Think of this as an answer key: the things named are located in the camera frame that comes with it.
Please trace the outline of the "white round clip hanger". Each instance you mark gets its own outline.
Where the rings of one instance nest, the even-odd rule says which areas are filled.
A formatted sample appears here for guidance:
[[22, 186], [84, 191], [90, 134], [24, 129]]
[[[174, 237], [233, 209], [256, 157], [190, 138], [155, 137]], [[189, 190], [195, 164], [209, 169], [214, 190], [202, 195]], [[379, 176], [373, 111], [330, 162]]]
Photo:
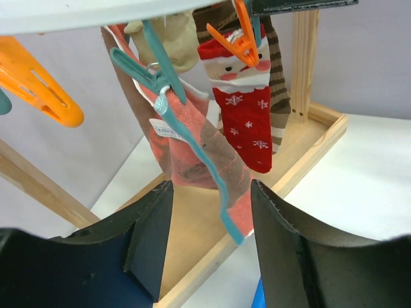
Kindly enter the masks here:
[[47, 33], [150, 19], [215, 4], [209, 0], [1, 1], [1, 34]]

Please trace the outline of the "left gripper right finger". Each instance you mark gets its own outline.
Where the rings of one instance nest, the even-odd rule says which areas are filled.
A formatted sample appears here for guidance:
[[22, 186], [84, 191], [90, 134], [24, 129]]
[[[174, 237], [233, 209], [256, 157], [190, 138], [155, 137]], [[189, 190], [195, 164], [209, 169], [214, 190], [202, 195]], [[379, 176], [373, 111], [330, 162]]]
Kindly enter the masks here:
[[267, 307], [409, 307], [410, 236], [376, 241], [332, 227], [251, 184]]

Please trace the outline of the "salmon pink cloth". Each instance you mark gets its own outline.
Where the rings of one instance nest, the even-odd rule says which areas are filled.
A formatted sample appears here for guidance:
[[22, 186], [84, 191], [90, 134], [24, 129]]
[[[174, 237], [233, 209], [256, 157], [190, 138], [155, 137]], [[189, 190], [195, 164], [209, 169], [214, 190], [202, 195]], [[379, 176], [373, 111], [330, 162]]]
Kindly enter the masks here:
[[[117, 26], [125, 38], [123, 27]], [[101, 27], [101, 33], [110, 56], [118, 44], [106, 27]], [[140, 62], [127, 45], [126, 53]], [[241, 245], [254, 230], [250, 200], [253, 176], [207, 119], [208, 95], [180, 79], [186, 93], [183, 104], [171, 87], [156, 94], [113, 66], [163, 173], [177, 185], [219, 190], [220, 219], [233, 241]]]

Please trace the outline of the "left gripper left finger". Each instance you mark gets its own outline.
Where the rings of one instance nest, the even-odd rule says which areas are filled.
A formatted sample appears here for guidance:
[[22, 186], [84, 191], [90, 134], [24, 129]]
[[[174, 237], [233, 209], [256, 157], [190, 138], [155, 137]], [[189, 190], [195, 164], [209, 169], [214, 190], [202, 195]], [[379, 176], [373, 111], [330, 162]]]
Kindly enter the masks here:
[[1, 230], [2, 307], [152, 307], [166, 256], [173, 185], [69, 237]]

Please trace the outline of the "brown striped sock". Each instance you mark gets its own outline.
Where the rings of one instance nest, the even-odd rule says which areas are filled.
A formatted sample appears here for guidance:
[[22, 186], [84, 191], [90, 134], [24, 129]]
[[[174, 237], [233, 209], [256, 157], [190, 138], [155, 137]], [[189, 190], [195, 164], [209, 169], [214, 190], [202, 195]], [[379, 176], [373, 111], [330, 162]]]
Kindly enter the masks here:
[[[211, 24], [224, 35], [240, 28], [236, 10], [230, 1], [196, 9], [192, 15], [197, 27], [199, 43], [211, 40], [211, 35], [206, 30], [206, 24]], [[259, 20], [264, 27], [270, 51], [270, 125], [272, 129], [272, 153], [276, 154], [280, 149], [291, 112], [290, 96], [284, 78], [279, 39], [271, 18], [266, 15], [260, 17]]]

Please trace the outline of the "red santa sock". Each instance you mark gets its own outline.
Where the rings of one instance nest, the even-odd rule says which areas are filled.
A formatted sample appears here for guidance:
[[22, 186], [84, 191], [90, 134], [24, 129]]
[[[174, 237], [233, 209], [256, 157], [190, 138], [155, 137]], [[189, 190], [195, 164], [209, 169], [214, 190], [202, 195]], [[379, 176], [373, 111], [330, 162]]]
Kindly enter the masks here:
[[263, 26], [258, 47], [259, 63], [248, 67], [211, 39], [198, 54], [211, 82], [223, 123], [223, 133], [246, 165], [258, 173], [272, 168], [270, 126], [270, 51]]

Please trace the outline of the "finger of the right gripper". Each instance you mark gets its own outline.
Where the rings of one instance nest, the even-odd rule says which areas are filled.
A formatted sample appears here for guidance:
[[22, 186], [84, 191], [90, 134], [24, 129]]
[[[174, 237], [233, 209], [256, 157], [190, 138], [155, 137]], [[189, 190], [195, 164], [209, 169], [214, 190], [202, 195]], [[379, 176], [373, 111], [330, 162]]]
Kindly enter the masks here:
[[251, 15], [319, 10], [358, 4], [359, 0], [257, 0], [251, 2]]

